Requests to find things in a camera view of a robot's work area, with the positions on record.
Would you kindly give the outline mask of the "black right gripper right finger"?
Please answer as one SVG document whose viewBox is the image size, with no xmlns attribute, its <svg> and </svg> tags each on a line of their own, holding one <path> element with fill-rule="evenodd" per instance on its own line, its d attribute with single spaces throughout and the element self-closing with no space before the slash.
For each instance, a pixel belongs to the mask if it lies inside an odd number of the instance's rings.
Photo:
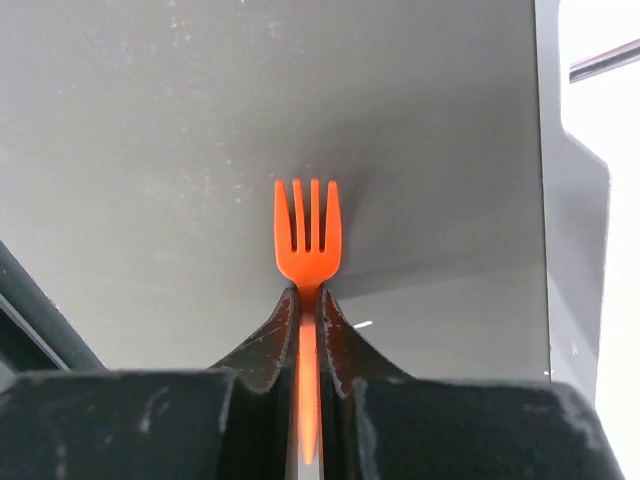
<svg viewBox="0 0 640 480">
<path fill-rule="evenodd" d="M 594 408 L 564 383 L 435 381 L 400 369 L 319 292 L 325 479 L 619 479 Z"/>
</svg>

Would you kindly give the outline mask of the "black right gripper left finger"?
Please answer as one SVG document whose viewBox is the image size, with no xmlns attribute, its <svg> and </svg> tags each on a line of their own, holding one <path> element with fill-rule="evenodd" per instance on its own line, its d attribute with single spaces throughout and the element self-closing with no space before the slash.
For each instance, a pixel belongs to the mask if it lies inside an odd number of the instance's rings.
<svg viewBox="0 0 640 480">
<path fill-rule="evenodd" d="M 5 479 L 293 479 L 301 301 L 203 370 L 29 372 L 1 391 Z"/>
</svg>

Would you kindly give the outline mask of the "orange plastic fork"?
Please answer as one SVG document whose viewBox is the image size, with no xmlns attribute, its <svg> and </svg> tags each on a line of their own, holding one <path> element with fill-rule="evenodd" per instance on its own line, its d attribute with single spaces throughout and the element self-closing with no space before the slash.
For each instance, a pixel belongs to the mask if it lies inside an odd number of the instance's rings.
<svg viewBox="0 0 640 480">
<path fill-rule="evenodd" d="M 305 464 L 314 462 L 320 423 L 319 360 L 315 311 L 317 291 L 339 270 L 342 216 L 337 182 L 328 182 L 326 208 L 320 208 L 320 181 L 310 182 L 310 210 L 304 208 L 302 181 L 292 181 L 294 210 L 289 210 L 285 183 L 274 184 L 276 265 L 292 281 L 301 301 L 298 347 L 297 425 Z"/>
</svg>

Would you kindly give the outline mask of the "white divided utensil tray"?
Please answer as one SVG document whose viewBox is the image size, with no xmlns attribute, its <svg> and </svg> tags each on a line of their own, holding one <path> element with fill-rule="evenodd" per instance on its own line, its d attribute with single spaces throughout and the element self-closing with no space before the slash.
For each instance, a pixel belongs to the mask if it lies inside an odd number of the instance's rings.
<svg viewBox="0 0 640 480">
<path fill-rule="evenodd" d="M 535 5 L 549 377 L 596 408 L 639 475 L 639 61 L 571 84 L 570 66 L 639 39 L 635 1 Z"/>
</svg>

